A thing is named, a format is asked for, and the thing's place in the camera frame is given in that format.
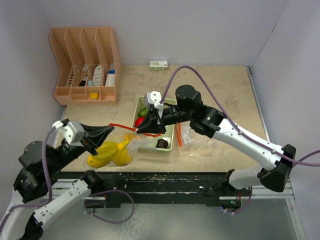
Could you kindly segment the yellow star fruit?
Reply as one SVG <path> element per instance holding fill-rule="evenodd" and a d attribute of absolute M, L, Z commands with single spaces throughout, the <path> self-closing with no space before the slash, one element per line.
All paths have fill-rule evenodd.
<path fill-rule="evenodd" d="M 88 162 L 106 161 L 111 159 L 118 152 L 118 144 L 114 141 L 106 141 L 96 149 L 96 155 L 90 155 L 87 158 Z"/>

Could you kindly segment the clear zip bag orange zipper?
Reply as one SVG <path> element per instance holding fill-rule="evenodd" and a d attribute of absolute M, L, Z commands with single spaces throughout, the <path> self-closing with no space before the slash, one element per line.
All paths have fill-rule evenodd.
<path fill-rule="evenodd" d="M 97 155 L 90 154 L 84 161 L 89 169 L 127 166 L 134 160 L 138 149 L 146 148 L 160 136 L 159 133 L 138 134 L 135 128 L 116 123 L 109 126 L 114 127 L 114 130 L 96 150 Z"/>

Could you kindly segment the yellow mango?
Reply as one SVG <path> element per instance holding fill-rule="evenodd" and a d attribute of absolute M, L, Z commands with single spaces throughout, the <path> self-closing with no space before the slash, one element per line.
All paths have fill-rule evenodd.
<path fill-rule="evenodd" d="M 110 158 L 98 158 L 98 159 L 95 159 L 95 158 L 93 158 L 93 156 L 90 155 L 86 160 L 86 164 L 89 167 L 98 169 L 98 168 L 107 166 L 111 161 L 112 160 Z"/>

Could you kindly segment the yellow banana bunch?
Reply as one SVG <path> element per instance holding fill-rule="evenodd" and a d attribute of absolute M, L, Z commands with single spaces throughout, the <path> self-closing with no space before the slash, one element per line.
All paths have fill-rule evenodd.
<path fill-rule="evenodd" d="M 128 155 L 128 144 L 129 142 L 127 140 L 124 140 L 121 143 L 117 144 L 117 153 L 112 161 L 118 167 L 127 166 L 132 161 L 132 157 Z"/>

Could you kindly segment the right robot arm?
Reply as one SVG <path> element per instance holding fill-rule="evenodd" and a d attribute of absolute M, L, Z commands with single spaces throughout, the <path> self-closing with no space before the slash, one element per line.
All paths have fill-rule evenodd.
<path fill-rule="evenodd" d="M 228 144 L 255 160 L 259 165 L 245 169 L 231 169 L 221 186 L 228 196 L 245 187 L 262 185 L 281 193 L 284 191 L 293 163 L 286 157 L 295 157 L 296 148 L 270 143 L 237 125 L 232 125 L 220 110 L 207 106 L 201 93 L 191 85 L 179 86 L 175 91 L 176 104 L 164 107 L 158 91 L 148 92 L 145 105 L 149 108 L 147 125 L 154 134 L 165 133 L 166 126 L 189 122 L 196 133 Z"/>

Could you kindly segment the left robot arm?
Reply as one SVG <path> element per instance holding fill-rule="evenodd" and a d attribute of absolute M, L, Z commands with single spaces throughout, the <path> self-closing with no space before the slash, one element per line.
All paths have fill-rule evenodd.
<path fill-rule="evenodd" d="M 0 222 L 0 238 L 39 240 L 45 228 L 75 202 L 86 196 L 112 193 L 94 170 L 85 171 L 56 199 L 53 199 L 52 186 L 58 181 L 57 174 L 80 155 L 88 152 L 96 156 L 98 148 L 115 128 L 140 135 L 138 129 L 116 123 L 88 126 L 66 118 L 53 123 L 46 135 L 46 139 L 54 131 L 63 135 L 57 148 L 48 145 L 47 140 L 28 144 L 18 159 L 22 169 L 14 181 L 10 203 Z"/>

